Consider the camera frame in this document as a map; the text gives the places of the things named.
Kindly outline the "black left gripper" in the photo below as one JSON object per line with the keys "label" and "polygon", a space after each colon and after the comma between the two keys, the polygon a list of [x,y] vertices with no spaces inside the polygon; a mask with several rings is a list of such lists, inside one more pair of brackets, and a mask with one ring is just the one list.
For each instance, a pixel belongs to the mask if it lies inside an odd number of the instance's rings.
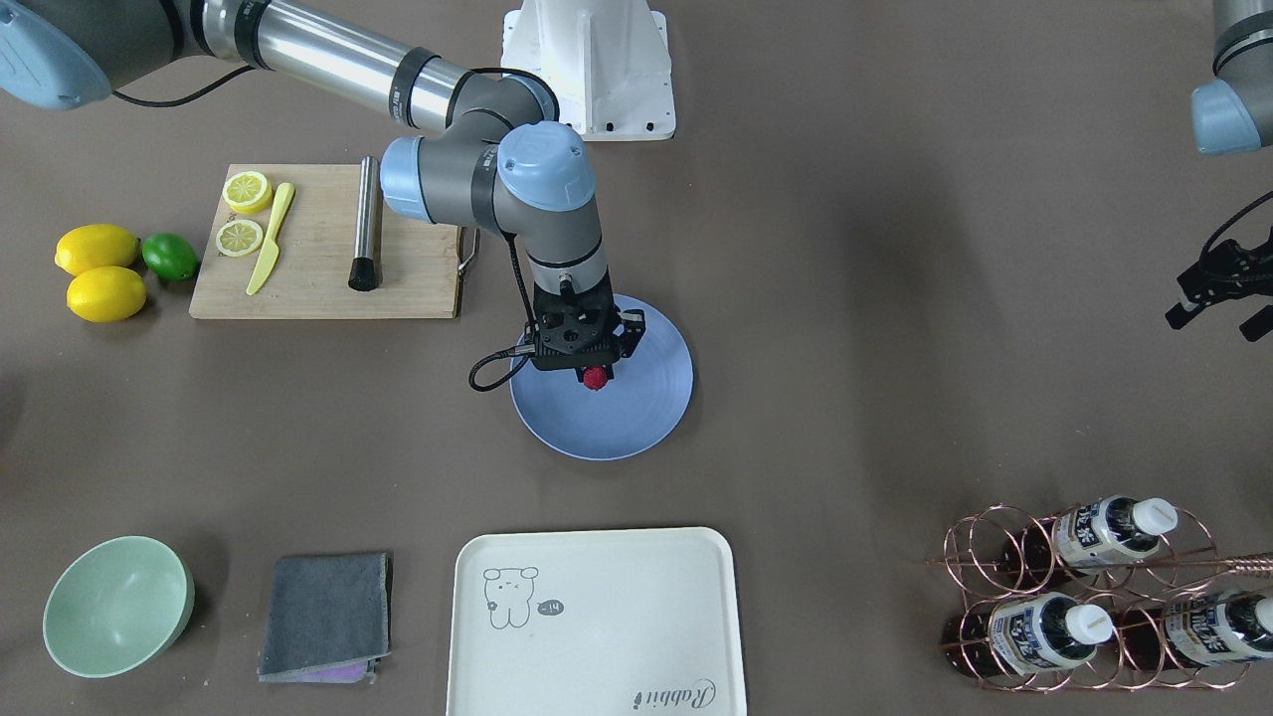
{"label": "black left gripper", "polygon": [[[1197,315],[1211,304],[1253,296],[1270,296],[1272,236],[1255,248],[1242,248],[1235,240],[1221,240],[1226,228],[1206,240],[1199,259],[1192,262],[1178,285],[1181,298],[1165,313],[1172,330],[1183,330]],[[1255,343],[1273,330],[1273,304],[1251,313],[1239,331],[1249,343]]]}

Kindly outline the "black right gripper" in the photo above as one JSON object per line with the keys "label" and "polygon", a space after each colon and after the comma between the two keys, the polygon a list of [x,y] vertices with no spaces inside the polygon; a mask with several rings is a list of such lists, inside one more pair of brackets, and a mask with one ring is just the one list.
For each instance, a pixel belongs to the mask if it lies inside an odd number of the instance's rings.
{"label": "black right gripper", "polygon": [[600,367],[611,373],[615,363],[631,358],[645,333],[645,311],[619,308],[608,282],[563,294],[536,285],[523,303],[530,347],[519,353],[541,371]]}

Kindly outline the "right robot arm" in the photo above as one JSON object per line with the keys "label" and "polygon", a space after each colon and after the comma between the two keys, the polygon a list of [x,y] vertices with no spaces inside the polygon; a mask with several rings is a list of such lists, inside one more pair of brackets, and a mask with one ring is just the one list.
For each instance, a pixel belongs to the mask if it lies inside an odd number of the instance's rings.
{"label": "right robot arm", "polygon": [[645,331],[619,308],[586,141],[523,70],[466,69],[295,1],[5,1],[3,90],[76,110],[187,56],[241,61],[384,110],[412,127],[379,163],[400,217],[474,227],[522,246],[527,347],[541,371],[592,389]]}

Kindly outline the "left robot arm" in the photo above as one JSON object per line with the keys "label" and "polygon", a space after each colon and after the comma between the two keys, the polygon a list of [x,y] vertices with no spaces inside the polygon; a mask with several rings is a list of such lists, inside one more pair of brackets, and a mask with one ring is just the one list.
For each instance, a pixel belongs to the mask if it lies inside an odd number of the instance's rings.
{"label": "left robot arm", "polygon": [[[1272,4],[1214,1],[1213,79],[1192,92],[1192,132],[1208,157],[1255,152],[1272,144]],[[1269,240],[1244,248],[1228,231],[1260,206],[1264,192],[1214,231],[1181,275],[1181,298],[1165,313],[1181,330],[1204,310],[1232,299],[1272,296]]]}

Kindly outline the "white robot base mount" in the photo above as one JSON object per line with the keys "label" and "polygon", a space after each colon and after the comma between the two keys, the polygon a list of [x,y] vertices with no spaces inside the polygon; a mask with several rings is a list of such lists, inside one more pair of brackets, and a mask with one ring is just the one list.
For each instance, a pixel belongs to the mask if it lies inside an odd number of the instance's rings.
{"label": "white robot base mount", "polygon": [[673,138],[668,23],[645,1],[523,1],[503,18],[504,68],[532,73],[586,141]]}

